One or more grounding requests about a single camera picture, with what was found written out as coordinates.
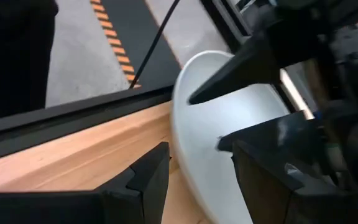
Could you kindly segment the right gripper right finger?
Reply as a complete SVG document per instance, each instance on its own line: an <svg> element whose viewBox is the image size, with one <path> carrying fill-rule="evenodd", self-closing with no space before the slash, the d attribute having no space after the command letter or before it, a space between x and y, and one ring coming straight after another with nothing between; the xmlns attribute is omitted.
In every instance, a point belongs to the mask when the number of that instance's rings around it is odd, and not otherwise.
<svg viewBox="0 0 358 224"><path fill-rule="evenodd" d="M322 179L287 152L232 146L237 182L254 224L358 224L358 191Z"/></svg>

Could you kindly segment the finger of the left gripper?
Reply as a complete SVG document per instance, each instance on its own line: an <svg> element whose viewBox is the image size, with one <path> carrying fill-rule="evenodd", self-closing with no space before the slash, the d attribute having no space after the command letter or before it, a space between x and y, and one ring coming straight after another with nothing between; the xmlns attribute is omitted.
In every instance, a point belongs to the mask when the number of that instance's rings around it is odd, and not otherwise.
<svg viewBox="0 0 358 224"><path fill-rule="evenodd" d="M323 133L314 119L306 119L302 112L271 119L222 137L219 151L232 152L232 145L242 141L259 152L277 155L288 153L311 166L316 172L326 173L326 155Z"/></svg>
<svg viewBox="0 0 358 224"><path fill-rule="evenodd" d="M236 54L189 97L191 105L204 103L253 84L280 84L280 67L266 37L248 38Z"/></svg>

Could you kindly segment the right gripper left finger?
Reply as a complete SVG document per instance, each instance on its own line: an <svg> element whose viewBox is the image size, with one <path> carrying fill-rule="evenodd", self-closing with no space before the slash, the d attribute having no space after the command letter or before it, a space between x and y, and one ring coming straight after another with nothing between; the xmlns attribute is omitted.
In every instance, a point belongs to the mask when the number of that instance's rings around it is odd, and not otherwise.
<svg viewBox="0 0 358 224"><path fill-rule="evenodd" d="M161 224L167 142L94 190L0 193L0 224Z"/></svg>

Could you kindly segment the pale blue plate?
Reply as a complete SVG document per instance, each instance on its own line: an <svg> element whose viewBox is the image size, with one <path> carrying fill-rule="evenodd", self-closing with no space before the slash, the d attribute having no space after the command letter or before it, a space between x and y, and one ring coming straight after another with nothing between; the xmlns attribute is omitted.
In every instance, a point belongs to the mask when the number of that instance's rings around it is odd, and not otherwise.
<svg viewBox="0 0 358 224"><path fill-rule="evenodd" d="M216 149L234 131L289 113L270 85L251 85L189 105L189 96L232 55L196 54L181 70L173 91L171 125L176 157L196 201L214 224L253 224L237 183L230 152Z"/></svg>

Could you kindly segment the person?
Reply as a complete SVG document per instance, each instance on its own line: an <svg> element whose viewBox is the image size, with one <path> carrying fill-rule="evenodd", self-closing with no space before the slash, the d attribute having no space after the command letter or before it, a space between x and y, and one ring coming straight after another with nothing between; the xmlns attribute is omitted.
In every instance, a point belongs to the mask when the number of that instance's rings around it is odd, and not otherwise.
<svg viewBox="0 0 358 224"><path fill-rule="evenodd" d="M56 0L0 0L0 118L45 108Z"/></svg>

